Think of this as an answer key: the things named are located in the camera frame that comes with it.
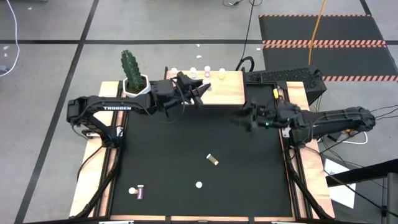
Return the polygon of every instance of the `black floor mat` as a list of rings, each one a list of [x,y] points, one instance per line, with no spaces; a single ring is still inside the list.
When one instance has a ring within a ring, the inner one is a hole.
[[[269,71],[308,66],[308,48],[264,48],[264,61]],[[324,76],[368,77],[397,75],[396,66],[385,47],[333,48],[312,50],[311,65]]]
[[[247,94],[268,102],[272,88],[254,86]],[[171,125],[130,113],[111,214],[291,217],[278,130],[245,133],[229,122],[236,108],[187,107]],[[180,110],[174,108],[171,116]],[[217,166],[206,159],[209,153],[220,162]],[[195,187],[198,181],[201,189]],[[144,185],[143,200],[128,192],[139,184]]]
[[[318,16],[261,16],[263,40],[310,40]],[[322,16],[317,40],[382,40],[371,16]]]

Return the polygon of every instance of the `gray floor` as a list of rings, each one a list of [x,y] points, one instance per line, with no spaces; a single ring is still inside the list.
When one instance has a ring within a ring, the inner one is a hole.
[[[78,40],[93,0],[49,0],[47,3],[13,1],[20,39]],[[387,40],[398,40],[395,0],[367,0]],[[250,12],[248,1],[236,9],[221,0],[99,0],[88,39],[170,40],[244,39]],[[318,14],[321,0],[264,0],[254,8],[249,39],[261,39],[258,14]],[[328,1],[325,14],[364,14],[359,0]],[[0,1],[0,40],[13,39],[14,27],[7,4]],[[11,66],[15,45],[0,45],[0,65]],[[248,45],[246,55],[264,69],[260,45]],[[398,60],[398,46],[388,46]],[[185,70],[209,65],[234,70],[242,45],[85,45],[68,91],[68,99],[98,93],[102,81],[120,80],[120,53],[130,49],[141,71],[151,80],[163,78],[164,67]],[[76,45],[22,45],[12,74],[0,78],[0,217],[12,223],[24,196],[33,167],[49,128]],[[397,82],[327,83],[321,110],[349,106],[375,109],[396,105]],[[67,218],[76,186],[76,172],[85,142],[65,121],[65,106],[58,121],[49,153],[32,197],[25,222]],[[398,120],[377,123],[365,146],[341,144],[335,148],[343,158],[362,165],[398,158],[394,137]]]

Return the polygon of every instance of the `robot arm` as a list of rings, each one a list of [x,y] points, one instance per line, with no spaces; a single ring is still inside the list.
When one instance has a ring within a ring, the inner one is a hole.
[[[106,126],[94,117],[99,111],[135,111],[139,114],[154,114],[180,105],[182,102],[201,106],[200,97],[210,87],[203,85],[202,80],[193,80],[182,72],[177,74],[175,80],[160,80],[151,83],[151,91],[135,98],[79,97],[68,102],[67,121],[71,125],[84,125],[89,132],[99,134],[104,147],[118,147],[120,138],[116,128]]]
[[[362,107],[310,112],[281,98],[276,101],[276,110],[252,101],[247,108],[236,112],[234,122],[243,124],[247,131],[259,126],[283,129],[293,147],[303,147],[312,139],[346,129],[370,131],[376,124],[371,112]]]

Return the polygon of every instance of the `black table surface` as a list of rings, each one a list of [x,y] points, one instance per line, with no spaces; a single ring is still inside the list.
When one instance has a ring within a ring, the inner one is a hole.
[[[246,97],[272,100],[270,86]],[[187,106],[174,124],[128,114],[112,215],[291,217],[289,187],[276,129],[246,133],[229,121],[233,106]],[[172,118],[181,108],[169,111]],[[156,118],[165,119],[163,114]],[[214,166],[206,156],[220,162]],[[203,187],[195,187],[196,182]],[[144,185],[144,198],[129,194]]]

